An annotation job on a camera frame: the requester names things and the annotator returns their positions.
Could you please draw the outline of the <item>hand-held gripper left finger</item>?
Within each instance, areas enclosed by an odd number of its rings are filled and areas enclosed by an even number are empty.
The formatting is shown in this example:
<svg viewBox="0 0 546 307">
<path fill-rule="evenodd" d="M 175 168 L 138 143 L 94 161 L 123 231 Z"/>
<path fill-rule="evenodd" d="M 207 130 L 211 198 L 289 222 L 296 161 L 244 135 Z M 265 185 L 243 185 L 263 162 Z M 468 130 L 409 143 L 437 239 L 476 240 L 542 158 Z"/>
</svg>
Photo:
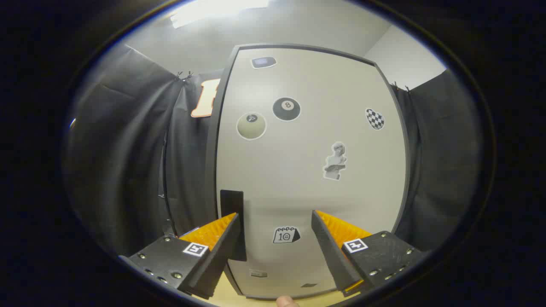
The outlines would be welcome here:
<svg viewBox="0 0 546 307">
<path fill-rule="evenodd" d="M 240 233 L 240 215 L 234 212 L 180 238 L 159 237 L 140 251 L 119 258 L 163 291 L 209 299 Z"/>
</svg>

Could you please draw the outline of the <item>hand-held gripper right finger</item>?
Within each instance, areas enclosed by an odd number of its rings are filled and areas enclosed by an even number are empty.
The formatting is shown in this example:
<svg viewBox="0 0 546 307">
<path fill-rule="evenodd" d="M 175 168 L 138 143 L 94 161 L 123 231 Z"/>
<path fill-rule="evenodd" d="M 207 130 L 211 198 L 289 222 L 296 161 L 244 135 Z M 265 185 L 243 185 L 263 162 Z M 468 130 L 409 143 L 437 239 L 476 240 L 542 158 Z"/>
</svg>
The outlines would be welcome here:
<svg viewBox="0 0 546 307">
<path fill-rule="evenodd" d="M 336 289 L 345 297 L 382 287 L 425 257 L 389 231 L 371 234 L 322 211 L 312 211 L 311 227 Z"/>
</svg>

